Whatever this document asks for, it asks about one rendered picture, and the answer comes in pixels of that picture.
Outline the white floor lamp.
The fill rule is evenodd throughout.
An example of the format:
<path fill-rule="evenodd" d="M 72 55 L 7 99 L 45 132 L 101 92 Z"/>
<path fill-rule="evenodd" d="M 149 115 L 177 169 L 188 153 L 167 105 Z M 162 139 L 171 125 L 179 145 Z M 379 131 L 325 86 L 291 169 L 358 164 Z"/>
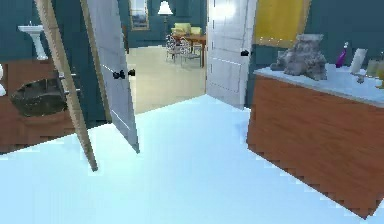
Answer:
<path fill-rule="evenodd" d="M 167 31 L 167 25 L 168 25 L 168 17 L 173 14 L 169 2 L 167 0 L 162 0 L 160 2 L 158 15 L 163 17 L 163 23 L 164 23 L 164 35 L 168 34 Z"/>

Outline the grey rock sculpture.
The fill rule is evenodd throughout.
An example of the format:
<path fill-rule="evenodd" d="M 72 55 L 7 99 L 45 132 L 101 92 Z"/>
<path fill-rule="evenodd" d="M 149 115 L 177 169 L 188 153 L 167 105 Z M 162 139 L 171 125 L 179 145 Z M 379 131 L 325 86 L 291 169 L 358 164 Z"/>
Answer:
<path fill-rule="evenodd" d="M 291 76 L 307 76 L 315 81 L 326 80 L 326 58 L 321 53 L 323 34 L 299 34 L 294 45 L 270 65 L 272 71 Z"/>

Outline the framed landscape picture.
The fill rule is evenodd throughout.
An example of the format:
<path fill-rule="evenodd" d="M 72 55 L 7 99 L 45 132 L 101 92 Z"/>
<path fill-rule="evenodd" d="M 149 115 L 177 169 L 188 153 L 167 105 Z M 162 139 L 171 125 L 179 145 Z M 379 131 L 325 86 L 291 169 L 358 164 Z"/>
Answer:
<path fill-rule="evenodd" d="M 131 29 L 148 30 L 148 7 L 147 0 L 129 0 Z"/>

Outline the purple soap dispenser bottle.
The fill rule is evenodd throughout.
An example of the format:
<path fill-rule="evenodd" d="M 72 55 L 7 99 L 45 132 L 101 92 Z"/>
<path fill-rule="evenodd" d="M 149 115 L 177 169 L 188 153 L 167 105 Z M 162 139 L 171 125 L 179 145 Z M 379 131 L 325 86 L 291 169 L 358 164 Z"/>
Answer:
<path fill-rule="evenodd" d="M 347 49 L 348 49 L 348 46 L 349 46 L 349 43 L 348 42 L 345 42 L 344 43 L 344 46 L 343 46 L 343 50 L 341 52 L 341 54 L 339 55 L 336 63 L 335 63 L 335 66 L 337 68 L 341 68 L 344 64 L 344 60 L 345 60 L 345 57 L 346 57 L 346 54 L 347 54 Z"/>

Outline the white tilted box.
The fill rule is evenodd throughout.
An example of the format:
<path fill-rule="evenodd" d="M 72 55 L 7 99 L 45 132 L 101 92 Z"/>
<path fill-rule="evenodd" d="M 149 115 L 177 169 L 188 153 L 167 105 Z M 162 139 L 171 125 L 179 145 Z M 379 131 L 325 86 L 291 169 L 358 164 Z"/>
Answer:
<path fill-rule="evenodd" d="M 366 54 L 367 54 L 367 49 L 358 48 L 355 51 L 354 57 L 350 65 L 351 74 L 357 74 L 360 71 Z"/>

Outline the pale green jar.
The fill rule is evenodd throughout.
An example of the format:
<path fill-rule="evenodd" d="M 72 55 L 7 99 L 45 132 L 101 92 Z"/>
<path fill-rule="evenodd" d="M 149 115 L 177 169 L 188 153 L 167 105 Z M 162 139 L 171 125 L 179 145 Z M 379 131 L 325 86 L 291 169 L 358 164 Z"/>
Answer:
<path fill-rule="evenodd" d="M 368 62 L 366 75 L 369 77 L 380 77 L 384 72 L 383 61 L 371 59 Z"/>

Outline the white panelled room door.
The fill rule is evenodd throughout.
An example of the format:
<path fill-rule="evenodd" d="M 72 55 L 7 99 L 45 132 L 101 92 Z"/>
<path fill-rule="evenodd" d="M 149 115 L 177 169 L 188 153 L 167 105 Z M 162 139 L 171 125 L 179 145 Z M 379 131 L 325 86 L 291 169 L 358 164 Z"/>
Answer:
<path fill-rule="evenodd" d="M 206 93 L 238 109 L 245 106 L 257 1 L 207 2 Z"/>

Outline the brown wooden counter cabinet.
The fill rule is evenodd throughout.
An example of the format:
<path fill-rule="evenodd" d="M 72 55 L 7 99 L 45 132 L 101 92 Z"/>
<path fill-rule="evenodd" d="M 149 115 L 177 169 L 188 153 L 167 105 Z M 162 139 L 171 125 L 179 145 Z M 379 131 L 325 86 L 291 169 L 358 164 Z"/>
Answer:
<path fill-rule="evenodd" d="M 384 89 L 347 68 L 325 80 L 258 69 L 249 150 L 365 219 L 384 200 Z"/>

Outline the brown wooden dining table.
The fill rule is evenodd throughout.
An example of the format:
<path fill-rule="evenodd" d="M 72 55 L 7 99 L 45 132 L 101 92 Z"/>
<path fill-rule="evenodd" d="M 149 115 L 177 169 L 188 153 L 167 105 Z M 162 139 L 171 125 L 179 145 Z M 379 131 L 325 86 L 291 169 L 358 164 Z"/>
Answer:
<path fill-rule="evenodd" d="M 201 68 L 205 65 L 205 46 L 206 46 L 206 37 L 202 35 L 173 35 L 185 37 L 189 40 L 193 46 L 193 52 L 200 54 L 202 58 Z"/>

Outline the brown wooden low cabinet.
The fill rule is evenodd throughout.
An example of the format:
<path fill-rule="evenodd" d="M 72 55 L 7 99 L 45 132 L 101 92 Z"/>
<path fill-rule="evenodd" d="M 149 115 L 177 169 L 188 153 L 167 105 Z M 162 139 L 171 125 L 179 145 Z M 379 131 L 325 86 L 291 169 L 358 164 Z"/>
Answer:
<path fill-rule="evenodd" d="M 0 155 L 75 132 L 51 59 L 1 63 Z"/>

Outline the tan wooden ladder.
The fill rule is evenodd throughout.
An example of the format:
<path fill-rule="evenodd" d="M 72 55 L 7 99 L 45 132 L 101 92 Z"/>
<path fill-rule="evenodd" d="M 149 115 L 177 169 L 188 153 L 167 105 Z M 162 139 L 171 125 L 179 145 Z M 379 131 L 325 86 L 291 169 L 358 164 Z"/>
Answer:
<path fill-rule="evenodd" d="M 78 99 L 78 91 L 75 87 L 70 66 L 67 60 L 60 29 L 56 20 L 52 0 L 34 0 L 38 14 L 43 25 L 51 56 L 58 72 L 58 83 L 63 89 L 72 124 L 75 128 L 78 140 L 81 144 L 88 164 L 93 172 L 98 170 L 98 165 L 88 135 L 84 116 Z"/>

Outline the yellow framed picture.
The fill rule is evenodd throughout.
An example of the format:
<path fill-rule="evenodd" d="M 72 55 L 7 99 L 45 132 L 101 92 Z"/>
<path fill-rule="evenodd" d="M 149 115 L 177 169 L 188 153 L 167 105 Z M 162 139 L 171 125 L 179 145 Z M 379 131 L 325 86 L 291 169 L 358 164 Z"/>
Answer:
<path fill-rule="evenodd" d="M 254 43 L 290 48 L 304 32 L 311 0 L 258 0 Z"/>

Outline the dark woven basket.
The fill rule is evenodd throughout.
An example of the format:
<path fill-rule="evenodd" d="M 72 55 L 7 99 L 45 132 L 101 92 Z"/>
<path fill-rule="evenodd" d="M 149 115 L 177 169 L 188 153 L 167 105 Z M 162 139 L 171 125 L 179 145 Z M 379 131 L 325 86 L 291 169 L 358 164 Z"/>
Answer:
<path fill-rule="evenodd" d="M 61 87 L 55 79 L 41 79 L 23 84 L 10 97 L 24 117 L 53 115 L 67 110 Z"/>

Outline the white pedestal sink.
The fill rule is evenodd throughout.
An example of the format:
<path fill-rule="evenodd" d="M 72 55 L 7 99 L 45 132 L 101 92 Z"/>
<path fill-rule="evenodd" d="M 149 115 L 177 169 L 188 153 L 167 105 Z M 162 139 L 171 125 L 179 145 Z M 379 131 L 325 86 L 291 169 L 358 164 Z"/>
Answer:
<path fill-rule="evenodd" d="M 41 42 L 41 33 L 44 31 L 43 26 L 33 25 L 32 23 L 30 23 L 29 25 L 19 25 L 18 29 L 21 32 L 27 33 L 31 37 L 35 47 L 37 59 L 40 61 L 47 60 L 48 56 L 46 55 Z"/>

